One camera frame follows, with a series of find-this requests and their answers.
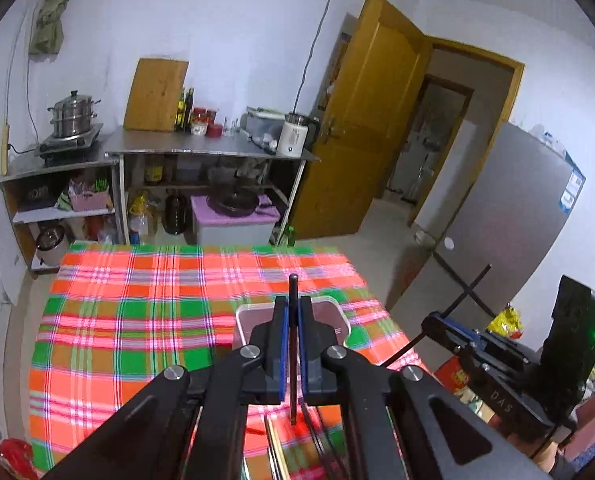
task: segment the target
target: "screw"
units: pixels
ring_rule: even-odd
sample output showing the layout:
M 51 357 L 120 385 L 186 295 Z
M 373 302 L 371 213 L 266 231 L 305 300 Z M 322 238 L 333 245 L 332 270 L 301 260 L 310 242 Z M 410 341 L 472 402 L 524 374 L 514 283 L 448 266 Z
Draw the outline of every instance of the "screw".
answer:
M 346 357 L 346 349 L 340 345 L 329 346 L 326 353 L 332 359 L 344 359 Z
M 247 359 L 255 359 L 255 357 L 260 355 L 260 349 L 255 345 L 246 345 L 240 349 L 240 355 Z
M 164 377 L 169 381 L 178 381 L 184 375 L 184 368 L 180 365 L 172 365 L 164 370 Z
M 408 365 L 402 368 L 402 375 L 405 379 L 416 383 L 424 377 L 424 370 L 422 370 L 419 366 Z

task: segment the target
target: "plaid tablecloth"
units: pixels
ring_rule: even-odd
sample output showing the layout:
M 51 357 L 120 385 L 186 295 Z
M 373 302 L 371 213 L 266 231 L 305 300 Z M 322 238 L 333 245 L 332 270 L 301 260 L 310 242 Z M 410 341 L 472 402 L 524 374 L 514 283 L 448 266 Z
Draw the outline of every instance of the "plaid tablecloth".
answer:
M 53 283 L 30 371 L 35 463 L 47 471 L 148 381 L 171 364 L 209 366 L 232 345 L 234 312 L 287 294 L 337 300 L 351 324 L 347 346 L 382 362 L 407 338 L 333 248 L 98 246 L 75 243 Z M 393 367 L 419 364 L 409 352 Z M 245 457 L 253 478 L 269 478 L 263 415 L 282 441 L 292 478 L 324 475 L 303 424 L 286 406 L 252 406 Z M 326 408 L 336 446 L 340 415 Z

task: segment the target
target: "white kettle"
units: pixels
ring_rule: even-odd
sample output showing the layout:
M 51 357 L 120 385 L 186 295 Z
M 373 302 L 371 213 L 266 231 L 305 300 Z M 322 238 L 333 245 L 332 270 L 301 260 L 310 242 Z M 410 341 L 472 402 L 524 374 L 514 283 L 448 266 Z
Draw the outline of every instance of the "white kettle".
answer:
M 315 126 L 315 132 L 308 139 L 308 127 Z M 286 121 L 277 143 L 277 155 L 299 158 L 305 144 L 311 146 L 320 133 L 320 121 L 300 114 L 286 114 Z

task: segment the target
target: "wooden cutting board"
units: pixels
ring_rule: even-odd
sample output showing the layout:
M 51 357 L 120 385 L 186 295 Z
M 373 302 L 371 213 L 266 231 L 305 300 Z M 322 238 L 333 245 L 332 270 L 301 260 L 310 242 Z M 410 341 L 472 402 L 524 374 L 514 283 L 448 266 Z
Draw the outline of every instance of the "wooden cutting board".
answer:
M 187 68 L 188 61 L 141 58 L 128 96 L 125 129 L 173 131 Z

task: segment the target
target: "stove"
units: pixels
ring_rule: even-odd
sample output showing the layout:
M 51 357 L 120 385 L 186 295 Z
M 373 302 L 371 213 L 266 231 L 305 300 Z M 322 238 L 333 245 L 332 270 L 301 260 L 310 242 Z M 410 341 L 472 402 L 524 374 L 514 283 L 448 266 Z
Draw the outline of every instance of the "stove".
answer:
M 88 132 L 71 137 L 49 136 L 44 142 L 37 145 L 35 155 L 42 157 L 44 160 L 49 160 L 50 158 L 75 155 L 77 152 L 88 150 L 100 135 L 102 126 L 102 123 L 94 124 Z

